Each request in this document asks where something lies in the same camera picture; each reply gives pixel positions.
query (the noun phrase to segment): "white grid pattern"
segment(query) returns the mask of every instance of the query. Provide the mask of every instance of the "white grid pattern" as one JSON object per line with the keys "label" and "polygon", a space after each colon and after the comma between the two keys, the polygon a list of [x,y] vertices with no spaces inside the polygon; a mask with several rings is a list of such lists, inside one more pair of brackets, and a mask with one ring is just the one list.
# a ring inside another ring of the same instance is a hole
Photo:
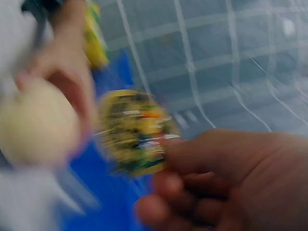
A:
{"label": "white grid pattern", "polygon": [[133,40],[133,36],[131,34],[131,31],[130,31],[130,26],[129,26],[128,19],[127,19],[126,13],[125,13],[123,2],[122,2],[122,0],[116,0],[116,2],[118,4],[119,10],[120,10],[124,29],[125,29],[125,32],[126,32],[126,35],[127,35],[127,38],[128,38],[128,42],[129,42],[129,45],[130,45],[131,52],[133,53],[133,56],[134,56],[134,59],[135,59],[135,62],[136,62],[136,66],[137,66],[137,69],[138,69],[138,72],[139,72],[139,75],[140,75],[140,79],[142,81],[142,84],[144,86],[145,91],[148,94],[151,94],[151,90],[150,90],[148,81],[146,79],[143,67],[141,65],[140,58],[139,58],[139,55],[138,55],[138,52],[137,52],[137,49],[136,49],[136,46],[135,46],[135,42]]}
{"label": "white grid pattern", "polygon": [[[123,24],[125,27],[125,31],[127,34],[127,37],[121,37],[117,38],[113,41],[110,41],[108,43],[109,47],[111,50],[117,50],[119,49],[120,46],[127,46],[129,45],[131,47],[134,59],[136,61],[137,69],[140,75],[140,78],[142,80],[142,84],[144,85],[144,88],[147,91],[150,91],[149,83],[154,83],[157,81],[161,81],[167,78],[171,77],[176,77],[180,76],[183,74],[187,73],[187,69],[189,70],[189,79],[191,83],[191,89],[193,92],[193,97],[187,97],[185,99],[179,99],[172,103],[175,105],[175,108],[177,110],[187,110],[191,107],[192,102],[195,102],[197,104],[197,107],[199,108],[202,116],[204,119],[206,119],[212,127],[215,127],[215,125],[207,118],[207,116],[204,113],[204,110],[202,108],[202,104],[205,102],[209,101],[215,101],[217,98],[228,98],[230,97],[229,92],[224,92],[224,89],[220,89],[217,91],[213,92],[206,92],[203,94],[199,94],[198,88],[196,85],[196,78],[195,78],[195,73],[196,71],[207,69],[210,67],[215,67],[215,66],[220,66],[224,64],[232,64],[232,88],[235,96],[237,97],[239,103],[241,106],[249,113],[251,114],[254,118],[256,118],[259,122],[261,122],[268,131],[271,131],[271,128],[261,119],[259,118],[254,112],[252,112],[243,102],[242,96],[241,96],[241,91],[240,91],[240,85],[239,85],[239,63],[242,60],[247,60],[251,59],[262,71],[263,68],[255,61],[254,58],[263,56],[263,55],[269,55],[269,68],[268,71],[264,71],[266,74],[266,84],[267,87],[273,96],[273,98],[279,102],[283,107],[285,107],[287,110],[289,110],[296,118],[300,119],[303,121],[306,125],[308,123],[301,118],[299,115],[297,115],[294,111],[292,111],[291,108],[288,107],[288,105],[281,101],[273,91],[273,84],[271,82],[271,78],[274,77],[274,70],[275,70],[275,65],[276,65],[276,52],[278,51],[287,51],[292,48],[303,48],[303,47],[308,47],[308,40],[300,40],[302,37],[298,36],[298,41],[296,42],[290,42],[288,44],[275,44],[275,35],[274,35],[274,29],[273,29],[273,14],[275,13],[287,13],[287,12],[294,12],[294,13],[300,13],[300,12],[307,12],[308,13],[308,7],[297,7],[296,4],[294,6],[286,8],[286,7],[270,7],[267,9],[260,9],[260,10],[242,10],[242,11],[236,11],[234,12],[232,9],[232,5],[230,3],[230,0],[226,0],[227,4],[227,12],[226,13],[219,13],[219,14],[213,14],[213,15],[207,15],[207,16],[200,16],[192,19],[187,19],[184,20],[183,18],[183,13],[181,10],[181,5],[179,0],[174,0],[175,4],[175,9],[177,13],[177,18],[178,18],[178,23],[169,23],[165,25],[160,25],[157,27],[152,27],[148,28],[146,30],[138,31],[135,33],[131,33],[130,28],[129,28],[129,23],[128,19],[125,14],[125,10],[123,7],[123,2],[122,0],[116,0],[118,2],[121,16],[123,19]],[[261,47],[257,49],[251,49],[251,50],[246,50],[246,51],[241,51],[239,52],[238,49],[238,44],[237,44],[237,34],[236,34],[236,29],[235,29],[235,23],[236,19],[245,19],[249,17],[254,17],[254,16],[265,16],[268,18],[268,27],[269,27],[269,45],[267,47]],[[187,28],[194,28],[197,26],[204,26],[204,25],[209,25],[209,24],[214,24],[218,22],[228,22],[229,23],[229,28],[230,28],[230,35],[231,35],[231,44],[232,44],[232,54],[226,54],[222,56],[216,56],[212,58],[207,58],[203,60],[198,60],[198,61],[193,61],[192,58],[192,53],[191,53],[191,48],[188,40],[188,35],[187,35]],[[168,68],[160,69],[157,71],[153,71],[150,73],[147,73],[145,75],[144,70],[141,66],[140,63],[140,58],[137,54],[135,43],[140,43],[143,42],[144,40],[147,39],[153,39],[157,38],[163,35],[167,35],[173,32],[180,32],[182,35],[182,40],[183,40],[183,45],[184,45],[184,51],[185,51],[185,56],[186,56],[186,64],[180,64],[177,66],[171,66]],[[300,57],[299,60],[303,62],[303,54],[299,53],[298,56]],[[305,97],[308,98],[308,95],[306,95],[297,85],[296,83],[296,78],[294,81],[294,86],[297,88],[297,90]]]}
{"label": "white grid pattern", "polygon": [[302,117],[297,115],[285,102],[280,100],[276,93],[275,93],[275,87],[272,84],[271,79],[274,79],[275,75],[275,68],[276,68],[276,47],[275,47],[275,29],[274,29],[274,14],[272,14],[271,8],[268,11],[268,30],[269,30],[269,45],[270,45],[270,51],[271,55],[269,56],[269,66],[268,71],[266,72],[255,60],[253,60],[259,68],[266,74],[266,85],[269,89],[269,92],[274,97],[276,101],[278,101],[283,107],[285,107],[289,112],[291,112],[297,119],[304,122],[306,126],[308,126],[308,123],[306,120],[304,120]]}
{"label": "white grid pattern", "polygon": [[251,114],[256,120],[261,122],[265,128],[268,131],[271,131],[270,127],[255,113],[253,113],[247,106],[244,104],[243,99],[241,97],[241,94],[239,93],[239,76],[240,76],[240,57],[239,57],[239,51],[238,51],[238,39],[236,35],[236,27],[235,27],[235,16],[233,12],[233,8],[231,6],[230,0],[226,0],[227,3],[227,11],[228,11],[228,19],[229,19],[229,29],[230,29],[230,37],[231,37],[231,50],[232,50],[232,59],[233,59],[233,65],[232,65],[232,88],[234,91],[234,94],[236,95],[237,100],[241,104],[241,106],[249,113]]}
{"label": "white grid pattern", "polygon": [[188,71],[189,71],[189,80],[190,80],[190,84],[191,84],[191,89],[192,89],[194,101],[195,101],[198,109],[200,110],[202,117],[213,128],[216,128],[214,123],[206,116],[206,114],[203,110],[203,107],[201,105],[201,102],[200,102],[199,92],[198,92],[198,87],[197,87],[195,67],[194,67],[194,64],[193,64],[192,51],[191,51],[191,48],[190,48],[190,45],[189,45],[188,35],[187,35],[185,22],[184,22],[184,19],[183,19],[183,13],[182,13],[182,9],[181,9],[181,5],[180,5],[179,0],[174,0],[174,5],[175,5],[175,9],[176,9],[177,17],[178,17],[178,22],[179,22],[179,26],[180,26],[180,31],[181,31],[181,35],[182,35],[182,40],[183,40],[183,44],[184,44],[184,51],[185,51],[185,56],[186,56],[186,61],[187,61],[187,68],[188,68]]}
{"label": "white grid pattern", "polygon": [[[297,13],[296,14],[296,25],[297,25],[297,45],[298,45],[298,47],[300,48],[300,47],[303,47],[303,42],[302,42],[302,38],[303,38],[303,33],[302,33],[302,30],[300,29],[300,28],[302,28],[302,22],[301,22],[301,19],[300,19],[300,14],[299,13]],[[303,52],[303,49],[298,49],[298,51],[297,51],[297,53],[298,53],[298,65],[297,65],[297,70],[299,70],[298,71],[298,73],[300,73],[300,71],[304,68],[303,67],[303,64],[304,64],[304,62],[305,62],[305,56],[304,56],[304,52]],[[302,97],[302,100],[306,103],[306,104],[308,104],[308,101],[307,101],[307,99],[308,99],[308,95],[306,95],[301,89],[300,89],[300,87],[299,87],[299,83],[298,83],[298,80],[297,80],[297,72],[295,72],[294,73],[294,76],[293,76],[293,81],[294,81],[294,86],[295,86],[295,88],[304,96],[304,98]]]}

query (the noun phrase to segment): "finger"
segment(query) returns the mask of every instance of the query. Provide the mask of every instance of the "finger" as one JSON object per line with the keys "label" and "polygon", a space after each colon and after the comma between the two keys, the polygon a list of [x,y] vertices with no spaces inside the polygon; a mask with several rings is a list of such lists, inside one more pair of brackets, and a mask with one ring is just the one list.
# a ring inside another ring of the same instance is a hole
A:
{"label": "finger", "polygon": [[27,72],[33,77],[49,78],[54,74],[56,66],[57,65],[49,58],[48,55],[40,53],[33,60],[31,60],[27,67]]}
{"label": "finger", "polygon": [[183,181],[177,173],[166,170],[153,176],[153,186],[162,197],[173,199],[183,190]]}
{"label": "finger", "polygon": [[80,119],[80,146],[77,148],[76,154],[87,143],[88,132],[90,129],[90,104],[87,93],[83,90],[82,82],[73,72],[63,69],[56,70],[55,73],[48,78],[48,81],[54,84],[71,103]]}
{"label": "finger", "polygon": [[153,228],[161,227],[170,217],[169,206],[157,195],[148,195],[139,199],[136,209],[141,221]]}
{"label": "finger", "polygon": [[19,90],[24,90],[31,76],[27,72],[19,73],[15,78],[16,86]]}
{"label": "finger", "polygon": [[206,224],[217,225],[221,219],[225,202],[215,199],[201,199],[198,201],[193,217]]}
{"label": "finger", "polygon": [[216,129],[193,141],[168,147],[169,165],[182,174],[214,172],[241,181],[273,150],[281,148],[279,133]]}
{"label": "finger", "polygon": [[192,223],[180,216],[172,216],[159,231],[190,231]]}
{"label": "finger", "polygon": [[194,227],[191,231],[214,231],[214,229],[208,227]]}
{"label": "finger", "polygon": [[232,186],[228,181],[213,172],[190,174],[184,178],[185,188],[199,196],[227,197]]}

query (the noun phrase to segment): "blue surface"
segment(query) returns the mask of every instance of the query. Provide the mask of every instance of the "blue surface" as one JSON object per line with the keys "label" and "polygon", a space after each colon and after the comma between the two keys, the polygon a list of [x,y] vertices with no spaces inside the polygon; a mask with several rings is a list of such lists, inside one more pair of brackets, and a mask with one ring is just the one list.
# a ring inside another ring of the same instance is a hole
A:
{"label": "blue surface", "polygon": [[[126,53],[107,69],[93,71],[97,98],[109,90],[133,87],[131,70]],[[138,231],[146,230],[132,211],[136,200],[146,194],[149,177],[131,179],[111,174],[95,142],[91,141],[84,154],[71,164],[84,186],[98,201],[97,208],[84,208],[86,215],[68,218],[64,231]]]}

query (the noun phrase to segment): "white line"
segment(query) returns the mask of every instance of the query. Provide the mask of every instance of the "white line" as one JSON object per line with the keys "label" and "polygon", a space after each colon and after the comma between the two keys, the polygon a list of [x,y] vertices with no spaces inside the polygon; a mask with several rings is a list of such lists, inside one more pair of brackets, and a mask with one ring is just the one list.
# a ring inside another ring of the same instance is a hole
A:
{"label": "white line", "polygon": [[197,80],[196,80],[196,76],[195,76],[195,67],[194,67],[194,64],[193,64],[192,51],[191,51],[191,48],[190,48],[190,45],[189,45],[186,26],[185,26],[183,13],[182,13],[182,9],[181,9],[181,5],[180,5],[179,0],[174,0],[174,5],[175,5],[177,18],[178,18],[178,22],[179,22],[179,26],[180,26],[180,31],[181,31],[181,35],[182,35],[182,39],[183,39],[184,52],[185,52],[185,56],[186,56],[186,60],[187,60],[187,68],[188,68],[188,71],[189,71],[189,80],[190,80],[190,84],[191,84],[191,89],[192,89],[194,101],[195,101],[202,117],[213,128],[216,128],[214,123],[206,116],[206,114],[205,114],[205,112],[202,108],[201,102],[200,102],[199,92],[198,92],[198,87],[197,87]]}
{"label": "white line", "polygon": [[185,114],[192,122],[198,123],[197,117],[194,115],[194,113],[192,113],[191,110],[186,111]]}
{"label": "white line", "polygon": [[288,105],[283,102],[282,100],[278,99],[276,96],[276,93],[273,91],[273,88],[275,88],[270,81],[270,76],[274,78],[275,74],[275,68],[276,68],[276,47],[275,47],[275,31],[274,31],[274,22],[273,22],[273,15],[272,11],[268,11],[267,15],[267,20],[268,20],[268,32],[269,32],[269,46],[270,46],[270,51],[271,55],[269,57],[269,66],[268,66],[268,71],[266,72],[253,58],[251,59],[261,70],[266,74],[266,85],[269,89],[269,92],[271,95],[274,97],[275,100],[277,100],[282,106],[284,106],[289,112],[291,112],[297,119],[303,121],[307,126],[308,123],[305,121],[303,118],[298,116],[294,111],[292,111],[291,108],[288,107]]}
{"label": "white line", "polygon": [[[115,3],[115,0],[110,0],[110,2],[106,3],[100,3],[101,7],[104,7],[106,5],[110,5],[112,3]],[[287,13],[287,12],[307,12],[308,7],[278,7],[273,8],[273,13]],[[236,17],[237,19],[245,19],[250,18],[258,15],[265,15],[267,13],[268,9],[259,9],[259,10],[243,10],[243,11],[237,11]],[[219,13],[219,14],[213,14],[213,15],[207,15],[207,16],[200,16],[192,19],[185,20],[185,26],[186,28],[194,28],[199,26],[204,26],[208,24],[215,24],[219,22],[227,21],[227,15],[225,13]],[[169,23],[157,27],[151,27],[145,30],[137,31],[135,33],[132,33],[133,40],[135,42],[142,42],[147,39],[156,38],[165,34],[170,34],[172,32],[179,31],[179,27],[176,23]],[[123,46],[127,46],[127,38],[126,36],[116,38],[112,41],[108,41],[108,49],[110,51],[116,51],[120,49]]]}
{"label": "white line", "polygon": [[126,35],[127,35],[127,38],[128,38],[128,43],[130,45],[131,52],[134,56],[136,66],[137,66],[143,87],[148,94],[151,94],[151,90],[150,90],[149,84],[147,82],[143,67],[141,66],[140,58],[139,58],[139,55],[138,55],[138,52],[137,52],[137,49],[136,49],[136,46],[135,46],[133,36],[131,34],[131,30],[130,30],[128,19],[127,19],[126,13],[125,13],[123,2],[122,2],[122,0],[116,0],[116,2],[118,4],[119,10],[120,10],[124,29],[125,29],[125,32],[126,32]]}
{"label": "white line", "polygon": [[230,37],[231,37],[231,49],[232,49],[232,56],[233,56],[233,65],[232,65],[232,89],[234,94],[240,103],[240,105],[249,113],[251,114],[256,120],[262,123],[268,131],[271,131],[270,127],[255,113],[253,113],[247,106],[244,104],[241,94],[238,92],[238,82],[239,82],[239,68],[240,68],[240,58],[238,52],[238,39],[236,35],[236,28],[235,28],[235,16],[231,6],[231,2],[229,0],[226,1],[227,4],[227,11],[228,11],[228,19],[229,19],[229,29],[230,29]]}
{"label": "white line", "polygon": [[179,113],[174,113],[173,117],[177,121],[177,123],[182,127],[182,129],[186,130],[189,128],[188,123]]}
{"label": "white line", "polygon": [[[302,42],[301,39],[303,38],[303,33],[302,33],[302,22],[301,22],[301,18],[300,18],[300,14],[297,13],[296,14],[296,29],[297,29],[297,45],[298,45],[298,49],[297,49],[297,53],[298,53],[298,60],[297,60],[297,70],[301,70],[302,68],[302,64],[305,62],[305,57],[304,57],[304,53],[303,53],[303,49],[300,49],[300,47],[302,47]],[[297,81],[297,77],[296,77],[296,71],[293,74],[293,81],[294,81],[294,87],[296,88],[296,90],[299,91],[299,93],[301,93],[303,96],[305,96],[305,98],[308,98],[308,95],[306,95],[300,88],[299,88],[299,84]],[[303,97],[301,97],[301,99],[308,104],[307,100],[305,100]]]}

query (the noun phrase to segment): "yellow packet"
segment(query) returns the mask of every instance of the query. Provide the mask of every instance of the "yellow packet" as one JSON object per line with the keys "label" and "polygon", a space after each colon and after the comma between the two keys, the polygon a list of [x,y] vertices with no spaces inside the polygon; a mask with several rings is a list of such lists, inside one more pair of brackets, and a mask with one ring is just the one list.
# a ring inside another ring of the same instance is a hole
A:
{"label": "yellow packet", "polygon": [[106,148],[106,159],[115,164],[113,170],[137,177],[166,167],[165,145],[180,132],[151,95],[114,90],[100,100],[99,112],[97,141]]}
{"label": "yellow packet", "polygon": [[99,26],[100,7],[95,2],[88,4],[85,16],[85,53],[91,68],[100,68],[109,63],[106,53],[106,43]]}

